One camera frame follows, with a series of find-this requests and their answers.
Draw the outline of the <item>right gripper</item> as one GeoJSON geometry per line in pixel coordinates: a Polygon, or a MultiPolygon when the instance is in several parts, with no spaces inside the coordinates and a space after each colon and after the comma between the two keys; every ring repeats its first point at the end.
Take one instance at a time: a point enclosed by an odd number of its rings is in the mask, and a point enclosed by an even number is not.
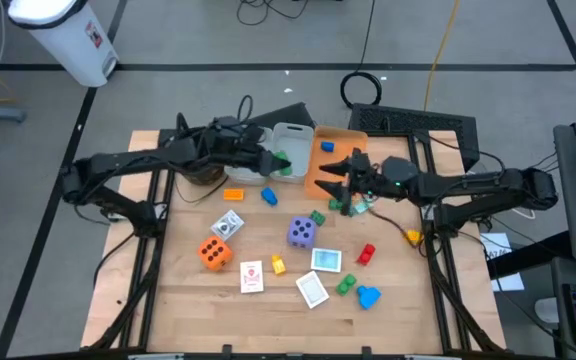
{"type": "Polygon", "coordinates": [[[314,183],[334,199],[341,201],[341,214],[349,216],[355,194],[367,195],[370,191],[375,192],[379,187],[381,175],[378,168],[378,165],[370,162],[367,153],[354,148],[351,155],[342,161],[319,166],[323,172],[345,176],[345,186],[342,182],[325,180],[315,180],[314,183]]]}

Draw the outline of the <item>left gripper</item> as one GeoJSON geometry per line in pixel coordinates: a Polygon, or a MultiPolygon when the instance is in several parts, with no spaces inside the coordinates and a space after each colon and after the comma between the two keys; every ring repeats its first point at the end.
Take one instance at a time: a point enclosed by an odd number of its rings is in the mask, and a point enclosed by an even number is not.
{"type": "Polygon", "coordinates": [[[260,143],[265,130],[234,117],[214,118],[202,131],[202,164],[244,167],[263,176],[291,166],[260,143]]]}

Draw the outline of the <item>green two-stud toy block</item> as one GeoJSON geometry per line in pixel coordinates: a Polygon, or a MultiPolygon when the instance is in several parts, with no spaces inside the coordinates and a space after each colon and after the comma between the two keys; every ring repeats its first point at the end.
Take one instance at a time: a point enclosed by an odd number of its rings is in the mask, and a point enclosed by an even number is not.
{"type": "MultiPolygon", "coordinates": [[[[285,151],[275,152],[274,155],[282,160],[290,161],[285,151]]],[[[277,176],[290,176],[292,174],[292,166],[287,166],[275,172],[277,176]]]]}
{"type": "Polygon", "coordinates": [[[336,286],[336,292],[340,296],[345,296],[355,286],[357,279],[351,273],[347,274],[336,286]]]}

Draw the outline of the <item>silver playing card deck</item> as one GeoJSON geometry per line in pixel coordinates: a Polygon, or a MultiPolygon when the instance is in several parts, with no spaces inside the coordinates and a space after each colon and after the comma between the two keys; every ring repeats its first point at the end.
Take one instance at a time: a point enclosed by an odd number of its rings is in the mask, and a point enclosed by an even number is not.
{"type": "Polygon", "coordinates": [[[243,219],[233,210],[229,210],[211,226],[211,231],[223,241],[227,241],[243,225],[243,219]]]}

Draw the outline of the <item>orange foam die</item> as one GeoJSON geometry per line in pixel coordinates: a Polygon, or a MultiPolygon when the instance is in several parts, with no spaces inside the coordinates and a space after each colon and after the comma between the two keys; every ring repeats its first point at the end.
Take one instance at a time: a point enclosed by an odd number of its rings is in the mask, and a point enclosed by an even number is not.
{"type": "Polygon", "coordinates": [[[197,250],[197,254],[206,268],[220,271],[233,258],[230,247],[218,236],[205,239],[197,250]]]}

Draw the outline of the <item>red playing card deck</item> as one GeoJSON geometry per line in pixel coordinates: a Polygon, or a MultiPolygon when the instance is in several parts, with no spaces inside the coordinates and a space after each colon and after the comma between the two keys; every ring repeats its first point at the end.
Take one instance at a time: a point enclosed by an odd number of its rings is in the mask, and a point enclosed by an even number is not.
{"type": "Polygon", "coordinates": [[[261,260],[240,263],[240,290],[242,294],[257,293],[264,290],[263,263],[261,260]]]}

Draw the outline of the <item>orange plastic bin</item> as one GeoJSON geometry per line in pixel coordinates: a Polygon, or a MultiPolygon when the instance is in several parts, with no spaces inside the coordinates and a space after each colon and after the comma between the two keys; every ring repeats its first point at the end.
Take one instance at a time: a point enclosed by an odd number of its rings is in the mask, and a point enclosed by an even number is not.
{"type": "Polygon", "coordinates": [[[314,138],[310,152],[308,172],[304,180],[305,194],[312,199],[328,200],[332,196],[319,188],[314,181],[325,180],[330,182],[344,181],[343,176],[323,172],[320,165],[336,163],[350,156],[354,148],[366,150],[368,135],[365,132],[319,125],[315,128],[314,138]],[[321,150],[322,142],[332,142],[333,152],[321,150]]]}

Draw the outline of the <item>black wedge-shaped cover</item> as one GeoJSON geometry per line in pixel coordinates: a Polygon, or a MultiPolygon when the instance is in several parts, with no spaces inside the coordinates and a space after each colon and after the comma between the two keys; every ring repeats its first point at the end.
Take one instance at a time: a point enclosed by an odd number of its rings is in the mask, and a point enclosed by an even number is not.
{"type": "Polygon", "coordinates": [[[259,126],[273,129],[278,123],[289,123],[307,126],[311,128],[316,127],[316,123],[308,112],[306,105],[303,102],[295,103],[271,112],[252,117],[251,122],[259,126]]]}

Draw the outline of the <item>black jack-o-lantern bucket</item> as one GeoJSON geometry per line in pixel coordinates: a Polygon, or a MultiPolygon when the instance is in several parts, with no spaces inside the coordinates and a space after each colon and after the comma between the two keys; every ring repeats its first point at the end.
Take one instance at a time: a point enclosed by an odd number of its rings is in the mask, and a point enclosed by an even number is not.
{"type": "Polygon", "coordinates": [[[223,166],[209,166],[199,170],[183,171],[182,176],[191,184],[207,186],[217,182],[224,175],[223,166]]]}

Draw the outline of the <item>purple foam die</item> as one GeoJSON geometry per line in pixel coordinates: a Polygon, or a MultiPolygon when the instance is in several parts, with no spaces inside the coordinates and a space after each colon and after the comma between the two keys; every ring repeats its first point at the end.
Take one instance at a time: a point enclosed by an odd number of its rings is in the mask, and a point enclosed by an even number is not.
{"type": "Polygon", "coordinates": [[[318,225],[309,217],[293,217],[286,235],[287,243],[296,248],[313,248],[317,227],[318,225]]]}

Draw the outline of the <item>teal framed card deck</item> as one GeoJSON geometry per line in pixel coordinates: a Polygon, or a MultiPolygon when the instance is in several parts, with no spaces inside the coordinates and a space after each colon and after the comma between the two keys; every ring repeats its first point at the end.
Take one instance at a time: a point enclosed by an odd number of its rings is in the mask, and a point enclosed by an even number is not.
{"type": "Polygon", "coordinates": [[[342,252],[333,249],[313,248],[311,269],[315,271],[340,273],[342,267],[342,252]]]}

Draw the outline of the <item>large blue toy block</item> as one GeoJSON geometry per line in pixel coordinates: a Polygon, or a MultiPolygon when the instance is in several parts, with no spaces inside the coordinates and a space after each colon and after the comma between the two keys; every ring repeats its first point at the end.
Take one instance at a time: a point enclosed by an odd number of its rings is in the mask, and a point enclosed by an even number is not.
{"type": "Polygon", "coordinates": [[[381,292],[376,287],[360,285],[357,288],[358,302],[362,309],[371,309],[381,297],[381,292]]]}

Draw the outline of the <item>white paper sheet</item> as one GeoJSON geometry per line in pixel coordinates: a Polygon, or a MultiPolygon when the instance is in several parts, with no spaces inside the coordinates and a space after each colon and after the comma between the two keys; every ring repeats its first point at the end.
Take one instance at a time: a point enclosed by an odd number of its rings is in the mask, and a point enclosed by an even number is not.
{"type": "Polygon", "coordinates": [[[491,281],[494,292],[524,291],[525,286],[519,273],[497,278],[491,281]]]}
{"type": "Polygon", "coordinates": [[[505,233],[481,233],[480,240],[485,247],[485,254],[488,259],[512,252],[512,247],[505,233]]]}

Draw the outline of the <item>white trash can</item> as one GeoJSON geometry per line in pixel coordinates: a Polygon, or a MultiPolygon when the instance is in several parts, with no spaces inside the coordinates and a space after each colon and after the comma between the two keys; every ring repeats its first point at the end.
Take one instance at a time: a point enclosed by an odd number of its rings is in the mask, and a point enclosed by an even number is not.
{"type": "Polygon", "coordinates": [[[85,87],[105,85],[119,62],[89,0],[12,0],[8,18],[85,87]]]}

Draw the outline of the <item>black aluminium table frame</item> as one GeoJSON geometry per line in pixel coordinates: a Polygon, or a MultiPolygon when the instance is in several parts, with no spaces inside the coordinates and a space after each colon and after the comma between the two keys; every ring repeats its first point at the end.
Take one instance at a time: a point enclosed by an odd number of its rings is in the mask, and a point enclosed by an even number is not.
{"type": "Polygon", "coordinates": [[[82,347],[75,357],[108,359],[136,352],[234,358],[355,358],[364,348],[374,357],[402,354],[465,355],[475,360],[509,357],[479,231],[462,227],[440,249],[442,270],[453,270],[461,299],[489,341],[476,342],[449,301],[433,289],[428,262],[402,237],[419,228],[419,210],[406,201],[379,200],[374,214],[346,217],[328,212],[317,244],[342,252],[342,273],[376,287],[381,297],[370,310],[355,294],[310,309],[295,281],[310,269],[310,253],[288,245],[291,218],[325,211],[298,185],[277,185],[279,203],[265,205],[253,189],[241,202],[163,173],[155,177],[170,213],[159,240],[142,241],[112,254],[99,272],[82,347]],[[207,269],[197,254],[209,226],[228,209],[244,226],[230,240],[233,259],[220,271],[207,269]],[[366,244],[376,251],[367,266],[357,262],[366,244]],[[271,256],[286,272],[275,275],[271,256]],[[264,290],[242,294],[240,263],[263,263],[264,290]]]}

